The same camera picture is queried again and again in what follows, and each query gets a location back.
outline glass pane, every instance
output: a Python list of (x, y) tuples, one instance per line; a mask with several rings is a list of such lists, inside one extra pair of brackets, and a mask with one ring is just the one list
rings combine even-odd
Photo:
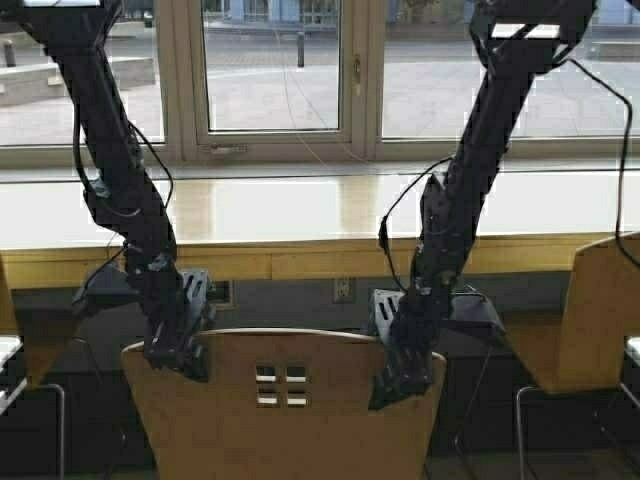
[[(637, 103), (640, 14), (626, 0), (599, 3), (573, 56)], [(467, 31), (473, 8), (473, 0), (387, 0), (384, 137), (462, 134), (484, 75)], [(536, 79), (514, 136), (622, 135), (625, 118), (615, 97), (565, 65)]]
[[(107, 40), (127, 113), (154, 142), (164, 141), (153, 0), (127, 0)], [(58, 68), (17, 25), (0, 23), (0, 145), (71, 144), (73, 106)], [(12, 40), (16, 66), (1, 45)]]
[(338, 129), (340, 1), (203, 0), (209, 129)]

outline desk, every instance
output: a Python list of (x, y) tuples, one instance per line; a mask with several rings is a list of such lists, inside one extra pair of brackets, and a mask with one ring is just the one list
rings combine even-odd
[[(169, 208), (179, 266), (207, 268), (219, 280), (388, 276), (378, 224), (413, 178), (179, 181)], [(615, 172), (501, 173), (465, 273), (570, 270), (577, 248), (610, 235), (616, 182)], [(402, 274), (420, 228), (423, 185), (407, 195), (390, 223)], [(93, 223), (81, 188), (0, 185), (0, 255), (10, 288), (75, 287), (104, 261), (111, 232)], [(158, 188), (167, 194), (167, 182)], [(640, 211), (633, 208), (639, 203), (640, 173), (630, 172), (627, 230), (640, 230)]]

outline floor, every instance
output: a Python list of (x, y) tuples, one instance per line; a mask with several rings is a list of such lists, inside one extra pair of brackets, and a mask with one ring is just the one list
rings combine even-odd
[[(472, 463), (480, 479), (516, 480), (518, 459), (510, 453), (474, 455)], [(610, 450), (562, 453), (535, 453), (530, 457), (536, 480), (627, 480), (636, 478), (617, 454)], [(466, 479), (457, 457), (439, 457), (429, 464), (431, 480)], [(101, 475), (68, 476), (67, 480), (98, 480)], [(14, 478), (13, 480), (54, 480), (55, 477)], [(151, 471), (121, 472), (112, 480), (156, 480)]]

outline window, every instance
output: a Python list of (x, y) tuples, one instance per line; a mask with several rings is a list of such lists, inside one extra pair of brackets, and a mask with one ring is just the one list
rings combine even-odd
[[(15, 66), (7, 67), (6, 56), (0, 60), (0, 145), (71, 143), (73, 106), (57, 65), (18, 26), (5, 33), (9, 39)], [(153, 1), (126, 2), (106, 51), (131, 121), (149, 139), (164, 142)]]
[[(126, 0), (107, 49), (129, 116), (174, 163), (425, 161), (456, 149), (482, 82), (474, 3)], [(11, 147), (0, 164), (68, 164), (59, 75), (38, 46), (16, 40), (15, 51), (13, 68), (0, 51), (0, 145)], [(626, 0), (599, 0), (575, 56), (640, 98), (640, 14)], [(537, 78), (510, 155), (615, 156), (624, 121), (619, 102), (566, 65)]]
[[(468, 39), (470, 0), (387, 0), (384, 115), (387, 138), (459, 137), (484, 68)], [(574, 57), (630, 98), (640, 98), (640, 22), (626, 0), (602, 0)], [(620, 102), (566, 65), (535, 81), (516, 137), (619, 135)]]
[[(339, 6), (338, 0), (313, 3)], [(332, 16), (328, 28), (302, 26), (295, 2), (268, 6), (244, 2), (242, 16), (232, 17), (242, 22), (242, 34), (204, 22), (209, 131), (337, 130), (339, 19)], [(208, 16), (205, 10), (203, 19)], [(267, 23), (252, 26), (258, 19)]]

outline bollard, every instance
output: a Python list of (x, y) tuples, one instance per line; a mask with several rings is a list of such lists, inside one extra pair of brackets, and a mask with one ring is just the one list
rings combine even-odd
[(4, 41), (4, 61), (7, 67), (16, 66), (16, 51), (11, 40)]
[(304, 32), (298, 32), (298, 68), (304, 68)]

